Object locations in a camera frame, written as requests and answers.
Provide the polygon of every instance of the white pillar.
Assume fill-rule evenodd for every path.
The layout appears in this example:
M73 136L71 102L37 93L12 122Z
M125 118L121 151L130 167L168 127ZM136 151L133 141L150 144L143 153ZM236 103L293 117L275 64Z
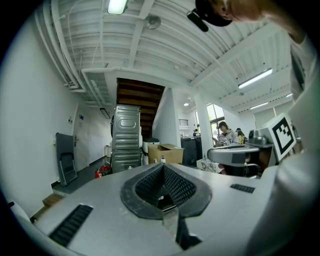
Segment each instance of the white pillar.
M201 95L201 93L198 93L194 97L201 131L202 156L204 154L207 155L208 150L214 148L211 125L205 98L206 97Z

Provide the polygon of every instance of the gray floor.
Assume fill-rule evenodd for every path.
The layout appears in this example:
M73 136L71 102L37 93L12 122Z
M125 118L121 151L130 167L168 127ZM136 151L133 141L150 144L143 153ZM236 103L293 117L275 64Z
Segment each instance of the gray floor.
M110 158L102 158L99 161L91 164L90 166L82 169L77 173L77 179L75 179L68 186L65 187L62 187L60 183L53 186L53 192L64 197L73 193L74 191L82 187L84 184L94 180L96 169L100 169L101 166L106 164L106 161L110 162Z

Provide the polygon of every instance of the fire extinguisher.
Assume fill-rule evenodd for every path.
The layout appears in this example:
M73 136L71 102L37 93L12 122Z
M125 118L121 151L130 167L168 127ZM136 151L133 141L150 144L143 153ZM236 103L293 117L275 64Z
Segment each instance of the fire extinguisher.
M95 170L95 179L101 178L102 177L102 171L100 171L99 169Z

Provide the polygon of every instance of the woman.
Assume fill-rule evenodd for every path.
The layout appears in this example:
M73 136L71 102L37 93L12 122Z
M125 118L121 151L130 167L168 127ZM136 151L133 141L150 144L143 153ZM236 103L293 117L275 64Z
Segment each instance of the woman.
M228 146L232 143L238 144L238 135L234 130L231 130L226 122L219 123L219 128L221 134L218 136L218 139L213 138L217 147Z
M245 144L246 143L246 136L244 133L241 131L240 128L236 129L237 135L238 135L238 141L239 144Z

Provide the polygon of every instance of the black vent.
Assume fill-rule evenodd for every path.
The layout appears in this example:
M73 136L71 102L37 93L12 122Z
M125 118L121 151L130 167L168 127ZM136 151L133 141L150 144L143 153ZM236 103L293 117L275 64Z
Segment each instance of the black vent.
M161 188L164 183L162 165L149 175L141 179L135 186L136 194L148 202L150 205L157 207Z
M235 190L240 190L243 192L247 192L247 193L251 193L251 194L255 191L254 187L244 186L244 185L240 185L240 184L232 184L230 186L230 188L235 189Z
M192 182L166 166L164 167L164 183L176 206L180 206L190 199L197 190Z
M49 236L58 244L66 247L81 228L93 208L88 205L78 205L65 220Z

